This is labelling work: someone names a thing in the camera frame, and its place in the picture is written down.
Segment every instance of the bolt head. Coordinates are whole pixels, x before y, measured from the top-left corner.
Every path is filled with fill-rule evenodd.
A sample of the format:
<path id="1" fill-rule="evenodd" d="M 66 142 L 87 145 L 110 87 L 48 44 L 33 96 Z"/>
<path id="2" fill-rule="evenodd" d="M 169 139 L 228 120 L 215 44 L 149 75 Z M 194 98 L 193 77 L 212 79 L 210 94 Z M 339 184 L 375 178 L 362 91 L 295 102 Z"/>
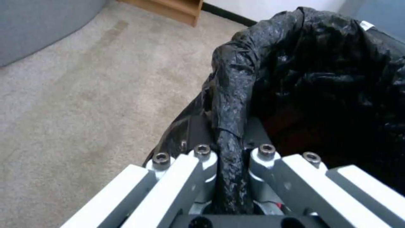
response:
<path id="1" fill-rule="evenodd" d="M 276 148 L 271 144 L 262 144 L 259 147 L 259 155 L 265 159 L 273 159 L 276 154 Z"/>
<path id="2" fill-rule="evenodd" d="M 166 168 L 170 165 L 170 155 L 167 152 L 155 153 L 152 157 L 152 163 L 155 168 Z"/>
<path id="3" fill-rule="evenodd" d="M 319 155 L 317 155 L 316 153 L 313 152 L 304 152 L 303 153 L 303 158 L 311 163 L 315 168 L 319 168 L 319 165 L 321 164 L 321 157 L 319 157 Z"/>
<path id="4" fill-rule="evenodd" d="M 207 159 L 211 153 L 211 148 L 207 144 L 198 144 L 194 147 L 194 156 L 199 159 Z"/>

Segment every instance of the carpet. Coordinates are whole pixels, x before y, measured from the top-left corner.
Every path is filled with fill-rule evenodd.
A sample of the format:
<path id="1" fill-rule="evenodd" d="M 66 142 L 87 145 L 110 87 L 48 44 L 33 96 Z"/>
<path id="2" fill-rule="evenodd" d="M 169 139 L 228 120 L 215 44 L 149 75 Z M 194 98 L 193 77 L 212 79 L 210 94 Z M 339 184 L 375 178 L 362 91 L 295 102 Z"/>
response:
<path id="1" fill-rule="evenodd" d="M 196 28 L 110 2 L 86 26 L 0 68 L 0 226 L 62 225 L 140 165 L 243 25 Z"/>

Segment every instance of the trash bin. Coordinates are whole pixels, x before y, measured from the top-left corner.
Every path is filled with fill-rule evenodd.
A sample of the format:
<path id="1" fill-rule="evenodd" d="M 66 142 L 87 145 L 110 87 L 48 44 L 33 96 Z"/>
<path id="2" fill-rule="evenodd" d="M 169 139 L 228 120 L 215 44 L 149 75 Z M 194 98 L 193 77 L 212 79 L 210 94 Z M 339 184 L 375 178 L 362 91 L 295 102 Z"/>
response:
<path id="1" fill-rule="evenodd" d="M 281 155 L 353 163 L 404 194 L 405 57 L 392 49 L 336 13 L 278 13 L 215 49 L 202 91 L 152 153 L 176 157 L 203 132 L 219 155 L 214 212 L 253 213 L 243 137 L 255 116 Z"/>

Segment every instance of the wooden furniture base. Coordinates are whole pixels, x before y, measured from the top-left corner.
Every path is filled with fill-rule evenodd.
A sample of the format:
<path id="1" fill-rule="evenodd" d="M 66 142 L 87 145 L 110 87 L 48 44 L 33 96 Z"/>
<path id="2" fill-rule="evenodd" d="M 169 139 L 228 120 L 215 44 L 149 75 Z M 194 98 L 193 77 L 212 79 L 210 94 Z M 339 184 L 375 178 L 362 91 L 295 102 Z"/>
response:
<path id="1" fill-rule="evenodd" d="M 203 0 L 117 0 L 147 11 L 189 24 L 197 25 Z"/>

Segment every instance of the plastic bag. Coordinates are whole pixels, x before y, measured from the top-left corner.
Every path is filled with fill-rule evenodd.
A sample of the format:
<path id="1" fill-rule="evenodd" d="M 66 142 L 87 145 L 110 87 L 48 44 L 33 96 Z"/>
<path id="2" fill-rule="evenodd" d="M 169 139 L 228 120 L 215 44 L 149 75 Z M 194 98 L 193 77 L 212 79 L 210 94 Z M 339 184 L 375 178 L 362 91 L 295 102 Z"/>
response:
<path id="1" fill-rule="evenodd" d="M 214 211 L 252 213 L 241 141 L 247 118 L 294 103 L 327 126 L 348 127 L 329 153 L 403 193 L 404 65 L 353 19 L 305 7 L 278 13 L 215 49 L 202 92 L 154 151 L 178 156 L 187 120 L 206 116 L 219 152 Z"/>

